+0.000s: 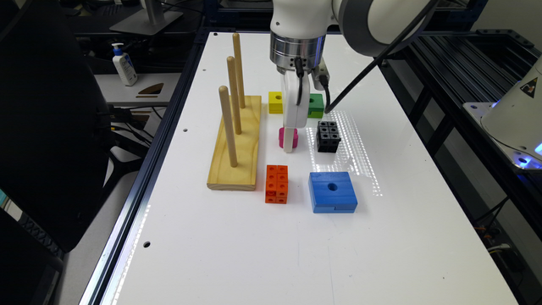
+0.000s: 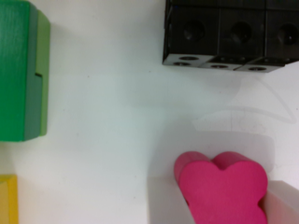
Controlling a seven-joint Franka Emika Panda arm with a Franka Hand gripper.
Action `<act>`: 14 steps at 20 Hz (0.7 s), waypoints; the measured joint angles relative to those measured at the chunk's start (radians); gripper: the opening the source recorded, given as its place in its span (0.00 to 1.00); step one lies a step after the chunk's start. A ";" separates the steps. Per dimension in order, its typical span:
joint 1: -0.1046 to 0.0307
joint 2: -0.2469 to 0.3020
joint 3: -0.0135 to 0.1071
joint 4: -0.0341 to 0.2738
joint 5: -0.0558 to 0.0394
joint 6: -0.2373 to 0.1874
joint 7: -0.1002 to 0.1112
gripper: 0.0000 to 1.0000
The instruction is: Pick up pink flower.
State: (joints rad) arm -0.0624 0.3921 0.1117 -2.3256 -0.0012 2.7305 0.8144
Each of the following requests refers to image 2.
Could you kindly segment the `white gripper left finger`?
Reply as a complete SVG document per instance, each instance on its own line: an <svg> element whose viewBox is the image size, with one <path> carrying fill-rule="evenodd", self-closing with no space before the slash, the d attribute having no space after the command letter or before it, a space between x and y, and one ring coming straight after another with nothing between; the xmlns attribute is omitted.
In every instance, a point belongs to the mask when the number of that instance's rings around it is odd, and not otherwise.
<svg viewBox="0 0 299 224"><path fill-rule="evenodd" d="M149 224L195 224L173 177L148 178Z"/></svg>

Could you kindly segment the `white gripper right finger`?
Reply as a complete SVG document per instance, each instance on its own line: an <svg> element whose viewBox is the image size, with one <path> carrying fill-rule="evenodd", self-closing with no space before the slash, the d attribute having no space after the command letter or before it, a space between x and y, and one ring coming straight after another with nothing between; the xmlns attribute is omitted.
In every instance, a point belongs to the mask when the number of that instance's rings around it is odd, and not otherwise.
<svg viewBox="0 0 299 224"><path fill-rule="evenodd" d="M299 190L284 181L270 181L262 208L268 224L299 224Z"/></svg>

